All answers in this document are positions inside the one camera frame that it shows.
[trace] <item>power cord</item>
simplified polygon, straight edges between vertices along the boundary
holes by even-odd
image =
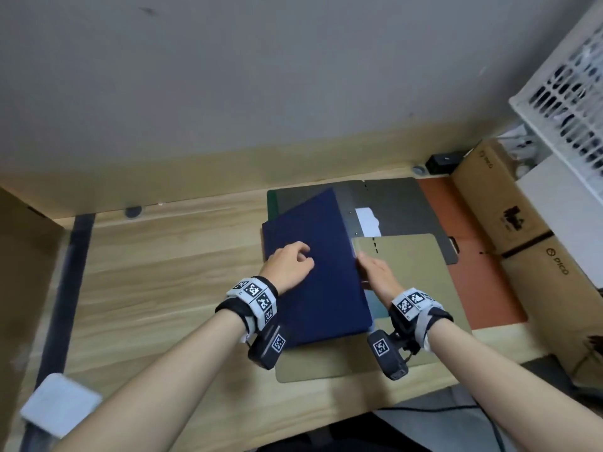
[[[498,448],[501,452],[507,452],[507,449],[505,448],[505,443],[502,441],[502,435],[501,432],[499,431],[498,427],[496,426],[496,424],[494,423],[494,420],[492,420],[490,418],[490,416],[488,414],[486,414],[486,411],[484,410],[484,408],[482,408],[479,404],[462,404],[460,406],[448,406],[448,407],[441,407],[438,409],[420,409],[418,407],[382,407],[380,409],[380,411],[410,411],[410,412],[446,412],[446,411],[455,411],[455,410],[461,410],[461,409],[480,409],[484,415],[486,416],[486,418],[488,419],[488,421],[490,422],[490,425],[492,425],[492,430],[494,431],[494,438],[496,439],[496,443],[498,444]]]

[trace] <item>wooden table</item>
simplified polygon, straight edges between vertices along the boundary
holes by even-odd
[[[402,168],[341,179],[410,175]],[[228,288],[259,271],[266,219],[266,190],[148,206],[133,220],[121,211],[97,215],[66,375],[103,397],[115,392],[210,317]],[[60,223],[69,226],[70,220]],[[475,336],[517,362],[547,354],[527,324],[476,330]],[[40,342],[23,402],[35,379]],[[455,383],[434,363],[411,368],[396,382],[375,372],[280,384],[274,371],[252,364],[240,345],[173,450],[258,447]],[[16,450],[21,430],[16,417],[7,450]]]

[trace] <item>gray wall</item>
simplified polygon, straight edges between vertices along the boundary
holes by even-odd
[[[504,116],[592,0],[2,0],[0,173]]]

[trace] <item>blue folder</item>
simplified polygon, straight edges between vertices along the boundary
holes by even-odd
[[[373,319],[333,189],[262,225],[266,257],[296,241],[310,246],[314,269],[277,300],[287,347],[365,332]]]

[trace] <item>person's left hand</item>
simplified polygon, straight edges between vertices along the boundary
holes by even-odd
[[[276,249],[262,266],[259,275],[268,279],[282,295],[297,286],[314,268],[312,257],[306,257],[310,247],[298,241]]]

